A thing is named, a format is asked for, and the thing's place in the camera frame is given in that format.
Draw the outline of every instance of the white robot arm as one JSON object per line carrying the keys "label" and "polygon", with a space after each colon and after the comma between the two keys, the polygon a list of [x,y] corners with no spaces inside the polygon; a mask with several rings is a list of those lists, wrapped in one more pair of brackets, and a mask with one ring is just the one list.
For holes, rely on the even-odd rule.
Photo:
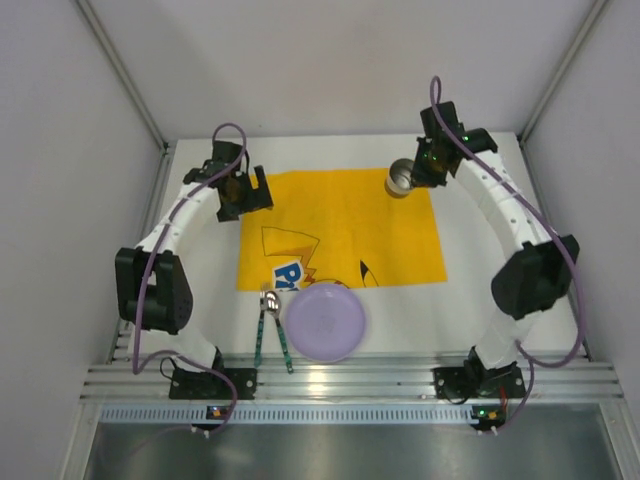
{"label": "white robot arm", "polygon": [[[248,171],[240,171],[238,159],[243,154],[248,165],[249,156],[242,146],[214,140],[212,158],[187,173],[176,200],[153,231],[135,248],[122,248],[116,255],[120,317],[134,324],[139,321],[142,329],[162,344],[163,351],[174,352],[183,370],[200,371],[195,365],[213,368],[219,352],[189,324],[193,297],[180,258],[214,215],[224,222],[273,206],[262,167],[254,168],[256,188]],[[153,267],[139,311],[149,261]],[[195,365],[182,361],[181,356]]]}
{"label": "white robot arm", "polygon": [[[524,197],[486,130],[466,131],[452,102],[438,104],[438,115],[437,119],[433,108],[420,113],[425,137],[418,138],[415,160],[399,159],[391,165],[387,191],[405,196],[414,188],[445,186],[454,178],[495,231],[506,263],[491,282],[498,314],[462,367],[434,369],[436,395],[464,402],[471,397],[495,398],[507,388],[510,398],[522,397],[517,342],[529,333],[536,313],[551,308],[569,289],[570,269],[555,242],[561,243],[573,262],[579,246],[571,235],[551,239],[550,233],[555,232],[547,231],[523,208]],[[480,162],[471,161],[451,135]]]}

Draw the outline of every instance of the white wall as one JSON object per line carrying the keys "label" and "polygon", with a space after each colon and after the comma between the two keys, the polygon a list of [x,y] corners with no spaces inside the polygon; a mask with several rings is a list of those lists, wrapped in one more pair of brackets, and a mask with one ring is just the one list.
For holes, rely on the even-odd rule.
{"label": "white wall", "polygon": [[582,247],[589,342],[640,425],[640,2],[611,3],[529,151],[552,220]]}
{"label": "white wall", "polygon": [[171,139],[406,133],[431,76],[518,131],[591,0],[93,0]]}
{"label": "white wall", "polygon": [[157,148],[69,0],[0,6],[0,478],[53,478]]}

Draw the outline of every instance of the yellow cloth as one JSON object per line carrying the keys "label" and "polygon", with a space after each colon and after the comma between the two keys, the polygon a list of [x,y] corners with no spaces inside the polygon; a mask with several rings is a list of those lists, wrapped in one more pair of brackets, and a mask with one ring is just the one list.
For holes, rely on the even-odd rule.
{"label": "yellow cloth", "polygon": [[350,288],[444,282],[426,189],[394,199],[386,169],[269,175],[272,210],[242,217],[238,290]]}

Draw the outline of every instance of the spoon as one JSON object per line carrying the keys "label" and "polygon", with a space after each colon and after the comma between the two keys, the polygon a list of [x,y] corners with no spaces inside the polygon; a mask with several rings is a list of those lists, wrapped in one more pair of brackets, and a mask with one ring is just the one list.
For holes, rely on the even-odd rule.
{"label": "spoon", "polygon": [[284,329],[280,323],[280,308],[282,303],[280,297],[273,290],[269,290],[264,295],[264,304],[267,313],[273,316],[276,321],[276,328],[278,329],[278,337],[280,338],[280,347],[282,347],[282,354],[284,355],[284,361],[287,364],[287,372],[293,373],[293,365],[291,362],[291,355],[289,355],[289,349],[287,348],[287,337],[284,335]]}

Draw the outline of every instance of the purple plate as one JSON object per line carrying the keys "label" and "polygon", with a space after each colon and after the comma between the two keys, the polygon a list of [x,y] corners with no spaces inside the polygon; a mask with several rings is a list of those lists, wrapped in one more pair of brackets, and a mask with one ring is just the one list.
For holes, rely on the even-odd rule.
{"label": "purple plate", "polygon": [[366,324],[358,297],[341,285],[323,283],[296,294],[287,308],[284,328],[300,354],[332,363],[358,347]]}

